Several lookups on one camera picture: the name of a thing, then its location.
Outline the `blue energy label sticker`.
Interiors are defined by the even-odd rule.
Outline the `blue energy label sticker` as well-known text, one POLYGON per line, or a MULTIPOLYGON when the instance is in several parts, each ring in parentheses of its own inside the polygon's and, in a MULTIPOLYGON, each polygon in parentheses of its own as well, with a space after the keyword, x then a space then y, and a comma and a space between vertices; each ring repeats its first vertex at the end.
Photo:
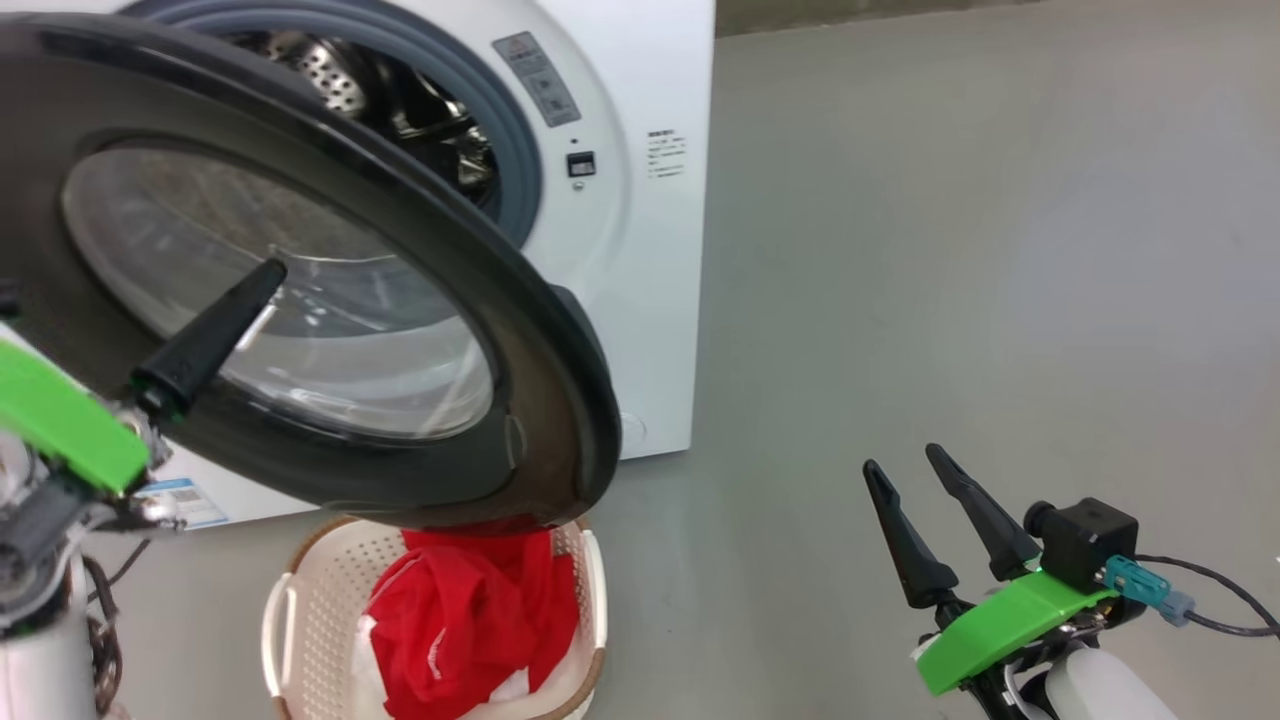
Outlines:
POLYGON ((184 529, 220 527, 230 519, 189 478, 161 480, 145 486, 134 493, 143 502, 148 518, 175 520, 184 529))

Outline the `white front-load washing machine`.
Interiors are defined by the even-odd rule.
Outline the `white front-load washing machine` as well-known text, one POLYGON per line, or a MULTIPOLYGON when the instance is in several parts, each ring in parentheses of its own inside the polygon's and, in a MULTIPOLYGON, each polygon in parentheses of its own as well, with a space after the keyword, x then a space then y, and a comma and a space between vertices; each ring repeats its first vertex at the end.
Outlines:
MULTIPOLYGON (((649 455, 691 442, 716 0, 68 0, 298 76, 475 204, 586 311, 649 455)), ((486 398, 479 348, 375 240, 207 164, 122 161, 114 268, 169 327, 268 255, 291 282, 234 379, 342 430, 419 438, 486 398)))

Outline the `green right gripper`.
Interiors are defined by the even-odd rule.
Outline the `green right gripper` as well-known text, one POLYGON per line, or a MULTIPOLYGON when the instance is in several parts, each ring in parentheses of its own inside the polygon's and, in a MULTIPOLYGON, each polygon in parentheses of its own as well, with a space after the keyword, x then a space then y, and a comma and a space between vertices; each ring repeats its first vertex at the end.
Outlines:
POLYGON ((1018 667, 1029 653, 1055 644, 1052 635, 1078 615, 1112 603, 1116 592, 1082 593, 1043 571, 1029 574, 1041 547, 1019 521, 941 445, 927 445, 925 457, 966 514, 993 578, 1010 583, 979 603, 955 597, 955 571, 920 538, 881 465, 865 460, 863 477, 908 606, 934 607, 938 630, 916 647, 916 674, 936 698, 954 691, 969 694, 987 720, 1051 720, 1021 697, 1014 680, 1018 667))

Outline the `red and white garment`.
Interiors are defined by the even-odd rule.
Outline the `red and white garment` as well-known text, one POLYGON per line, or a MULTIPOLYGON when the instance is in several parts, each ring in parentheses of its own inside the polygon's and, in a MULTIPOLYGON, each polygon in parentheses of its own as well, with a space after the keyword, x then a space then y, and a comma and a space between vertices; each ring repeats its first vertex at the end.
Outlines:
POLYGON ((553 533, 402 541, 364 612, 392 720, 460 720, 540 691, 580 620, 575 561, 553 533))

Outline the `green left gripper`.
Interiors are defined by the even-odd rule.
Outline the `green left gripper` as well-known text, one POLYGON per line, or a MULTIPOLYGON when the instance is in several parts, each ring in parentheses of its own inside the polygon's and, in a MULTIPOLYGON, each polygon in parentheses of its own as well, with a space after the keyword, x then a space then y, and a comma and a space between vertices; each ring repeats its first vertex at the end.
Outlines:
POLYGON ((0 601, 45 601, 100 528, 169 527, 138 492, 170 456, 164 428, 189 415, 227 360, 274 315, 288 277, 260 263, 137 365, 123 400, 95 395, 0 340, 0 601))

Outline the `dark skirting board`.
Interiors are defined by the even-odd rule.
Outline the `dark skirting board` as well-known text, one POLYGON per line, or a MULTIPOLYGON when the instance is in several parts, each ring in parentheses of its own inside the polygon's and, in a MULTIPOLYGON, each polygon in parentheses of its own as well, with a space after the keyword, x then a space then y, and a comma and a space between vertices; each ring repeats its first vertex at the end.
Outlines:
POLYGON ((906 15, 1018 6, 1043 0, 716 0, 716 37, 906 15))

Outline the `cream perforated laundry basket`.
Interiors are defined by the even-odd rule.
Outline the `cream perforated laundry basket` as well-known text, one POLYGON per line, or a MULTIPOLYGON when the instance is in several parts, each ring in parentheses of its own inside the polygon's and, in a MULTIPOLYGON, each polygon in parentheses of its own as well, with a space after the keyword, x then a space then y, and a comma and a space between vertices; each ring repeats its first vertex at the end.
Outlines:
MULTIPOLYGON (((579 628, 541 688, 479 705, 460 720, 588 720, 605 666, 608 593, 598 539, 579 519, 556 529, 556 553, 573 560, 579 628)), ((358 618, 381 574, 404 552, 390 527, 339 518, 294 552, 268 597, 262 675, 278 720, 392 720, 352 669, 358 618)))

